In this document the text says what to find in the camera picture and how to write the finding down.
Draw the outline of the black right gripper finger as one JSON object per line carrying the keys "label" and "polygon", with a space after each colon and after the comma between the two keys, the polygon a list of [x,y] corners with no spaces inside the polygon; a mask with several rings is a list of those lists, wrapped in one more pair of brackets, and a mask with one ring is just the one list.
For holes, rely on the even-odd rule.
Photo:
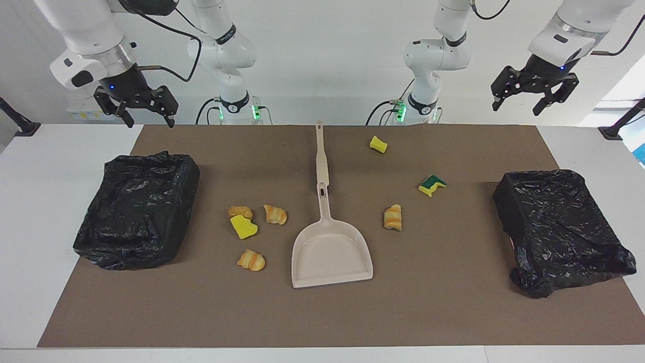
{"label": "black right gripper finger", "polygon": [[168,87],[161,86],[158,89],[150,90],[150,111],[161,115],[171,129],[175,126],[175,116],[178,110],[179,103]]}
{"label": "black right gripper finger", "polygon": [[94,98],[105,115],[112,115],[119,118],[128,128],[132,128],[134,126],[135,121],[134,118],[131,117],[129,111],[127,111],[126,101],[119,101],[118,105],[115,104],[108,92],[106,92],[106,90],[101,86],[95,89]]}

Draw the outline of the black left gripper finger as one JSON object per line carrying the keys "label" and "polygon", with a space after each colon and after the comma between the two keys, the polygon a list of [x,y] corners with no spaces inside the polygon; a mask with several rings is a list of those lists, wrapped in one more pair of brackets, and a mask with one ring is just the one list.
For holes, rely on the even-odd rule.
{"label": "black left gripper finger", "polygon": [[500,109],[505,99],[520,94],[525,90],[521,83],[524,71],[524,69],[516,70],[512,66],[506,66],[491,83],[491,94],[493,96],[491,108],[494,112]]}
{"label": "black left gripper finger", "polygon": [[544,96],[533,108],[534,116],[539,116],[543,110],[553,104],[564,103],[578,86],[579,80],[576,74],[567,74],[562,80],[554,85],[539,81],[544,90]]}

